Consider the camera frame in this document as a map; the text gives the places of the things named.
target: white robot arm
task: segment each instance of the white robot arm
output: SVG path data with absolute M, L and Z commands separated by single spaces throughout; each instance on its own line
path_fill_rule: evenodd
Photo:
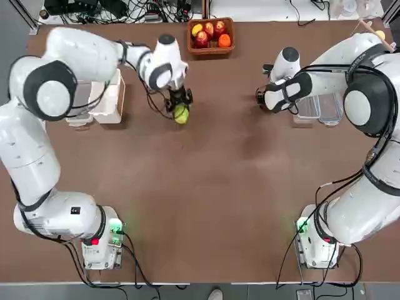
M 260 105 L 277 113 L 307 96 L 344 91 L 349 121 L 379 138 L 342 196 L 324 203 L 313 215 L 313 204 L 302 212 L 301 222 L 311 215 L 299 235 L 308 268 L 334 266 L 338 245 L 362 241 L 400 216 L 400 144 L 392 141 L 400 141 L 399 68 L 400 54 L 389 54 L 377 36 L 355 34 L 303 69 L 298 52 L 284 49 L 270 70 L 272 82 L 257 95 Z
M 17 196 L 16 227 L 80 237 L 88 269 L 119 266 L 122 223 L 113 208 L 96 205 L 90 195 L 55 190 L 61 170 L 42 120 L 68 115 L 78 79 L 109 81 L 121 64 L 135 69 L 151 89 L 168 88 L 172 108 L 191 103 L 183 85 L 188 65 L 174 37 L 162 35 L 151 52 L 145 45 L 58 27 L 49 33 L 42 57 L 25 56 L 12 65 L 10 101 L 0 107 L 0 158 Z

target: black joint cap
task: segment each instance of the black joint cap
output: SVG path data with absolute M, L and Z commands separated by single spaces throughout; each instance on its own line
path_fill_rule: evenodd
M 175 37 L 173 37 L 170 34 L 162 34 L 159 38 L 158 41 L 163 44 L 163 45 L 170 45 L 175 41 Z
M 290 63 L 294 63 L 299 59 L 299 53 L 293 47 L 286 47 L 282 50 L 283 58 Z

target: brown basket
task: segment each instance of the brown basket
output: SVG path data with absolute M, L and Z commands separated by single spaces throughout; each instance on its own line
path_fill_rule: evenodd
M 207 22 L 211 22 L 214 27 L 216 26 L 218 21 L 224 21 L 226 33 L 231 37 L 231 46 L 220 48 L 218 47 L 218 40 L 213 39 L 208 42 L 207 48 L 195 48 L 194 47 L 194 39 L 192 38 L 192 28 L 194 25 L 202 24 L 203 26 Z M 187 50 L 190 53 L 195 55 L 205 55 L 205 54 L 227 54 L 231 52 L 235 48 L 235 30 L 233 28 L 233 20 L 230 17 L 220 17 L 218 19 L 202 19 L 202 20 L 190 20 L 187 24 Z

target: tabletop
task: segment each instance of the tabletop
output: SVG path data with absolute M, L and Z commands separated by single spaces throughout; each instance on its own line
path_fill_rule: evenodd
M 288 112 L 261 111 L 254 93 L 266 82 L 262 65 L 273 63 L 286 46 L 297 48 L 307 65 L 349 37 L 355 25 L 237 22 L 236 48 L 221 59 L 192 57 L 185 24 L 75 26 L 151 47 L 160 34 L 174 35 L 189 64 L 186 87 L 194 104 L 185 126 L 163 119 L 148 107 L 135 72 L 122 67 L 127 83 L 122 124 L 94 124 L 88 131 L 75 131 L 65 121 L 47 125 L 61 164 L 56 187 L 114 207 L 152 282 L 274 282 L 293 221 L 314 202 L 316 188 L 359 169 L 374 140 L 346 120 L 331 129 L 322 124 L 295 129 Z M 30 39 L 29 54 L 44 52 L 50 29 L 41 26 Z M 79 281 L 65 249 L 14 227 L 16 202 L 3 166 L 0 188 L 0 282 Z M 400 261 L 393 259 L 399 229 L 394 223 L 359 243 L 363 281 L 400 281 Z M 351 252 L 328 281 L 356 277 Z M 96 272 L 93 278 L 132 282 L 133 274 L 126 256 L 122 270 Z M 293 249 L 281 279 L 300 280 Z M 321 272 L 306 271 L 305 280 L 321 280 Z

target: apple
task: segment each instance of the apple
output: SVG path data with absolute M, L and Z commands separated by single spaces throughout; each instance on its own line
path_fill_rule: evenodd
M 225 28 L 225 23 L 224 21 L 218 21 L 217 26 L 215 27 L 215 35 L 217 38 L 219 38 L 222 34 L 224 34 L 226 31 Z
M 208 35 L 209 41 L 212 40 L 214 37 L 214 25 L 211 22 L 207 22 L 204 26 L 204 31 Z
M 200 31 L 197 34 L 194 43 L 197 48 L 207 48 L 207 43 L 208 43 L 207 33 L 205 31 Z

